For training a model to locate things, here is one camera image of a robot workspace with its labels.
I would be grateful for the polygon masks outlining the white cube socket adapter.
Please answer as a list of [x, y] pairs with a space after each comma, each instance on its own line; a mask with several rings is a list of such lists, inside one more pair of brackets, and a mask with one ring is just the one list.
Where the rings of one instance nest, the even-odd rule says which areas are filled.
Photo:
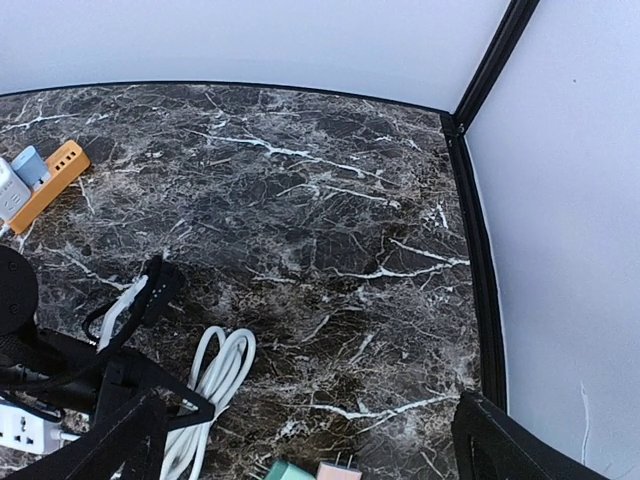
[[31, 190], [14, 172], [10, 164], [0, 158], [0, 217], [10, 221], [30, 200]]

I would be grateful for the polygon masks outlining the orange power strip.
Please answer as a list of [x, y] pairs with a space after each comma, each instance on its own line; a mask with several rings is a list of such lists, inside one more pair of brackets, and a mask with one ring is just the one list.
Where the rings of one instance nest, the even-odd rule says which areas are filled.
[[26, 205], [7, 222], [16, 235], [25, 232], [91, 165], [82, 147], [74, 140], [66, 141], [46, 159], [45, 163], [51, 178], [35, 191]]

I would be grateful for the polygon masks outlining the pink plug adapter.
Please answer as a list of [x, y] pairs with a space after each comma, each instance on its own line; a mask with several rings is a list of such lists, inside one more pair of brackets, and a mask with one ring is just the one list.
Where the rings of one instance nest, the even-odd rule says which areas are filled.
[[341, 453], [334, 460], [320, 461], [315, 475], [316, 480], [361, 480], [362, 477], [356, 456]]

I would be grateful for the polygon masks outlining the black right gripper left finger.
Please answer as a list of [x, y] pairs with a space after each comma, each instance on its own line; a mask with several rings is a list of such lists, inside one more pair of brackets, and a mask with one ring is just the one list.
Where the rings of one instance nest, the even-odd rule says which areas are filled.
[[155, 389], [119, 407], [80, 439], [11, 474], [11, 479], [158, 479], [168, 433], [166, 404]]

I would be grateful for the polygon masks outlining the white power strip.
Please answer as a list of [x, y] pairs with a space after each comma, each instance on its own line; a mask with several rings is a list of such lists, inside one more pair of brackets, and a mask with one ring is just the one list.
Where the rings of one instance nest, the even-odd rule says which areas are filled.
[[50, 454], [62, 447], [61, 429], [54, 422], [1, 400], [1, 445], [32, 454]]

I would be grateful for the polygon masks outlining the green plug adapter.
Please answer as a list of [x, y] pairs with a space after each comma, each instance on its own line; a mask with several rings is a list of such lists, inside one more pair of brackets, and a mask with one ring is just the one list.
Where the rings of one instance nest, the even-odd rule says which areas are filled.
[[270, 468], [260, 466], [261, 471], [251, 473], [252, 479], [256, 480], [315, 480], [316, 477], [296, 465], [277, 460]]

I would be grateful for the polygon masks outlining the blue plug adapter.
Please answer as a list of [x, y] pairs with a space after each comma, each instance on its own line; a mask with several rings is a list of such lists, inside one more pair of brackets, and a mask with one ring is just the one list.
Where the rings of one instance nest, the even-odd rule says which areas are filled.
[[46, 162], [33, 145], [20, 152], [11, 162], [11, 167], [33, 191], [40, 190], [51, 178]]

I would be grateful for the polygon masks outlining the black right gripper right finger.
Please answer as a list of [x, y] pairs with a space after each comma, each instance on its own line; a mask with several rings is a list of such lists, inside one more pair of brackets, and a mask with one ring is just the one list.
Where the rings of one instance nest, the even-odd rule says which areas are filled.
[[483, 395], [460, 397], [452, 436], [461, 479], [601, 479], [551, 448]]

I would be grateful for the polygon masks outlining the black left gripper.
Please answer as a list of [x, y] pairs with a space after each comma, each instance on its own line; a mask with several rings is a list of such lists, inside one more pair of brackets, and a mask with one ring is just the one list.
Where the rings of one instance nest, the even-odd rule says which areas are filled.
[[1, 398], [38, 419], [59, 423], [67, 410], [89, 415], [92, 426], [107, 419], [128, 401], [148, 390], [165, 390], [183, 401], [166, 408], [167, 428], [177, 430], [214, 419], [215, 408], [158, 364], [130, 348], [120, 350], [106, 365], [56, 387], [27, 390], [25, 385], [47, 380], [88, 365], [95, 356], [89, 344], [61, 350], [1, 346]]

